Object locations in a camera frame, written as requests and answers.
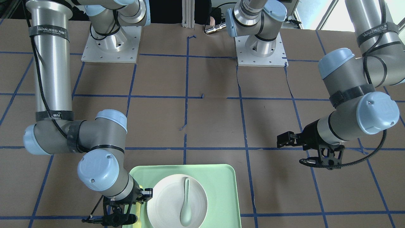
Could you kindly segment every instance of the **spoon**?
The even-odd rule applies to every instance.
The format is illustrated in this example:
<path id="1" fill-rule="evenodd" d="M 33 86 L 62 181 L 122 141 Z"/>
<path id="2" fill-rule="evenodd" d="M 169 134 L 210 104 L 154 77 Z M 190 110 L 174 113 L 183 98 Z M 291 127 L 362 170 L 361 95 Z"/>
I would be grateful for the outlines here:
<path id="1" fill-rule="evenodd" d="M 182 226 L 189 226 L 191 224 L 191 207 L 188 204 L 188 189 L 190 186 L 190 179 L 184 179 L 184 202 L 180 212 L 180 223 Z"/>

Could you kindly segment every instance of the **white plate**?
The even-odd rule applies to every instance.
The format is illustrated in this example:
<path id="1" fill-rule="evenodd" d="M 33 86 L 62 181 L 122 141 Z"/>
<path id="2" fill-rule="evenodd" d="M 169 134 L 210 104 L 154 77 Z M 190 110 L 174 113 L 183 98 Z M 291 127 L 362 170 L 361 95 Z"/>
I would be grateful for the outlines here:
<path id="1" fill-rule="evenodd" d="M 191 224 L 198 228 L 207 215 L 207 194 L 201 184 L 191 176 L 174 174 L 160 180 L 153 187 L 153 198 L 147 202 L 147 214 L 154 228 L 184 228 L 180 223 L 180 211 L 184 201 L 184 179 L 190 179 L 188 203 L 191 207 Z"/>

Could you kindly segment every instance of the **blue grid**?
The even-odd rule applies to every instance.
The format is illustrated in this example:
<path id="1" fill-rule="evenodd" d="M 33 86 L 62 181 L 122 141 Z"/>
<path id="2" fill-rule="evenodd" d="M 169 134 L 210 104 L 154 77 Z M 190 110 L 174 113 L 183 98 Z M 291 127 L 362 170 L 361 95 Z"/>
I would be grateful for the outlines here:
<path id="1" fill-rule="evenodd" d="M 324 52 L 324 54 L 326 54 L 325 49 L 323 47 L 321 38 L 318 34 L 318 32 L 316 31 L 317 37 L 319 39 L 320 45 L 322 47 L 322 50 Z M 140 55 L 144 55 L 144 56 L 170 56 L 170 57 L 185 57 L 187 60 L 187 64 L 186 64 L 186 93 L 184 97 L 181 96 L 142 96 L 142 95 L 131 95 L 132 92 L 132 88 L 133 88 L 133 84 L 134 84 L 134 79 L 135 79 L 135 73 L 136 73 L 136 65 L 134 66 L 134 71 L 133 71 L 133 75 L 132 75 L 132 81 L 131 81 L 131 86 L 130 86 L 130 91 L 128 96 L 127 95 L 86 95 L 86 94 L 75 94 L 76 88 L 78 86 L 78 83 L 80 81 L 80 77 L 81 74 L 83 72 L 83 68 L 85 66 L 85 63 L 82 63 L 76 84 L 74 86 L 73 92 L 72 92 L 72 99 L 74 97 L 127 97 L 128 98 L 128 107 L 127 107 L 127 114 L 128 114 L 128 110 L 129 110 L 129 106 L 130 106 L 130 100 L 132 97 L 142 97 L 142 98 L 169 98 L 169 99 L 185 99 L 185 126 L 187 125 L 187 101 L 188 99 L 202 99 L 203 97 L 189 97 L 188 96 L 188 60 L 189 58 L 235 58 L 235 57 L 229 57 L 229 56 L 191 56 L 189 55 L 189 39 L 191 38 L 195 38 L 195 36 L 192 37 L 188 37 L 187 38 L 187 55 L 161 55 L 161 54 L 140 54 Z M 32 54 L 32 52 L 0 52 L 0 54 Z M 81 55 L 82 53 L 71 53 L 71 55 Z M 303 62 L 318 62 L 316 60 L 294 60 L 294 59 L 288 59 L 288 61 L 303 61 Z M 22 76 L 22 79 L 20 80 L 19 84 L 17 85 L 17 88 L 15 89 L 14 93 L 0 93 L 0 95 L 11 95 L 12 98 L 9 102 L 9 105 L 7 106 L 2 119 L 0 120 L 0 125 L 2 124 L 10 106 L 13 103 L 13 100 L 15 98 L 15 96 L 33 96 L 34 94 L 30 94 L 30 93 L 18 93 L 18 89 L 20 87 L 20 85 L 22 84 L 22 81 L 24 80 L 28 69 L 30 68 L 31 64 L 33 62 L 33 58 L 31 58 L 30 63 L 28 64 L 26 71 L 24 73 L 24 75 Z M 249 175 L 249 185 L 250 185 L 250 190 L 251 190 L 251 198 L 252 198 L 252 206 L 253 206 L 253 212 L 254 213 L 248 213 L 248 214 L 241 214 L 241 217 L 254 217 L 254 221 L 255 221 L 255 227 L 258 228 L 258 222 L 257 222 L 257 218 L 258 217 L 280 217 L 280 216 L 322 216 L 324 218 L 324 222 L 325 222 L 325 227 L 328 227 L 327 221 L 326 221 L 326 215 L 372 215 L 372 214 L 387 214 L 390 218 L 390 222 L 392 227 L 395 227 L 395 224 L 392 220 L 392 216 L 391 214 L 405 214 L 405 211 L 390 211 L 388 209 L 388 206 L 385 202 L 384 196 L 382 194 L 382 191 L 379 187 L 377 178 L 374 175 L 374 171 L 371 167 L 371 164 L 369 161 L 368 162 L 368 166 L 370 168 L 370 172 L 373 176 L 374 182 L 376 184 L 376 187 L 378 189 L 378 192 L 381 196 L 381 199 L 383 201 L 384 207 L 385 207 L 385 211 L 340 211 L 340 212 L 325 212 L 323 209 L 323 205 L 322 205 L 322 200 L 321 200 L 321 196 L 319 193 L 319 189 L 318 189 L 318 185 L 316 182 L 316 177 L 313 171 L 313 168 L 311 168 L 311 172 L 312 172 L 312 177 L 314 180 L 314 185 L 315 185 L 315 189 L 317 191 L 317 195 L 318 195 L 318 200 L 320 203 L 320 207 L 321 207 L 321 212 L 313 212 L 313 213 L 257 213 L 256 212 L 256 207 L 254 204 L 254 190 L 253 190 L 253 184 L 252 184 L 252 174 L 250 171 L 250 162 L 249 162 L 249 150 L 268 150 L 268 151 L 275 151 L 275 150 L 302 150 L 301 148 L 272 148 L 272 147 L 248 147 L 247 144 L 247 135 L 246 135 L 246 127 L 245 127 L 245 119 L 244 119 L 244 111 L 243 111 L 243 100 L 252 100 L 252 99 L 265 99 L 265 100 L 291 100 L 294 104 L 294 109 L 296 111 L 296 116 L 297 116 L 297 121 L 299 123 L 299 127 L 300 130 L 302 130 L 302 126 L 301 126 L 301 121 L 299 118 L 299 114 L 298 114 L 298 110 L 295 104 L 296 100 L 300 100 L 300 101 L 328 101 L 327 99 L 297 99 L 294 98 L 294 96 L 291 94 L 291 98 L 258 98 L 258 97 L 242 97 L 242 93 L 241 93 L 241 88 L 238 84 L 238 90 L 239 90 L 239 97 L 228 97 L 228 99 L 239 99 L 240 100 L 240 106 L 241 106 L 241 117 L 242 117 L 242 124 L 243 124 L 243 134 L 244 134 L 244 140 L 245 140 L 245 147 L 187 147 L 187 135 L 184 135 L 184 145 L 183 147 L 127 147 L 126 150 L 167 150 L 167 149 L 172 149 L 172 150 L 183 150 L 183 163 L 186 163 L 186 151 L 187 150 L 245 150 L 246 151 L 246 159 L 247 159 L 247 167 L 248 167 L 248 175 Z M 405 126 L 405 122 L 403 121 L 402 117 L 400 117 L 401 122 L 403 123 L 403 125 Z M 349 149 L 353 149 L 362 153 L 366 153 L 364 150 L 373 150 L 374 148 L 364 148 L 359 140 L 359 145 L 360 148 L 349 148 Z M 22 149 L 24 148 L 23 146 L 0 146 L 0 149 L 5 148 L 5 149 Z M 386 151 L 405 151 L 405 148 L 383 148 L 382 150 L 386 150 Z M 45 172 L 45 176 L 43 179 L 43 183 L 41 185 L 40 188 L 40 192 L 38 194 L 38 198 L 33 210 L 33 213 L 31 216 L 0 216 L 0 219 L 29 219 L 30 220 L 30 224 L 29 224 L 29 228 L 32 226 L 32 223 L 34 220 L 36 219 L 85 219 L 87 216 L 37 216 L 36 215 L 36 211 L 38 208 L 38 205 L 40 203 L 41 200 L 41 196 L 42 196 L 42 192 L 44 189 L 44 186 L 46 184 L 47 181 L 47 177 L 49 174 L 49 170 L 51 167 L 53 161 L 53 156 L 50 157 L 49 163 L 48 163 L 48 167 L 47 170 Z"/>

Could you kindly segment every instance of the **plastic tray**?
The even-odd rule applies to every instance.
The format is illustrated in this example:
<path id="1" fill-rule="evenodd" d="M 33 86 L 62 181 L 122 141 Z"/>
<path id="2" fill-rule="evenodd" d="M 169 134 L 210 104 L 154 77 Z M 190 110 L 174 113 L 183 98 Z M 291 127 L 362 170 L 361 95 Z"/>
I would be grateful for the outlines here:
<path id="1" fill-rule="evenodd" d="M 130 171 L 130 175 L 144 188 L 154 187 L 161 179 L 172 174 L 190 175 L 204 187 L 208 198 L 208 210 L 200 228 L 241 228 L 236 176 L 232 166 L 226 164 L 137 166 Z M 146 205 L 141 207 L 140 219 L 142 228 L 153 228 L 147 217 Z"/>

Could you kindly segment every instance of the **metal mounting plate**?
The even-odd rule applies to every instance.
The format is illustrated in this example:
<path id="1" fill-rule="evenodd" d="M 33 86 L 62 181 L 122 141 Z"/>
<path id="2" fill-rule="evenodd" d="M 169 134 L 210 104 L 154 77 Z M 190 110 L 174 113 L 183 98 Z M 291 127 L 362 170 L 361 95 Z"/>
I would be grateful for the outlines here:
<path id="1" fill-rule="evenodd" d="M 277 35 L 277 46 L 274 53 L 269 57 L 254 56 L 245 47 L 246 40 L 249 36 L 235 37 L 236 54 L 238 57 L 238 66 L 243 67 L 284 67 L 288 61 L 284 50 L 283 41 L 280 33 Z"/>
<path id="2" fill-rule="evenodd" d="M 126 26 L 121 27 L 125 32 L 132 37 L 132 45 L 129 49 L 124 49 L 119 52 L 105 52 L 97 47 L 95 40 L 89 35 L 86 47 L 81 57 L 82 62 L 114 62 L 114 63 L 136 63 L 138 56 L 139 41 L 141 39 L 141 26 Z"/>

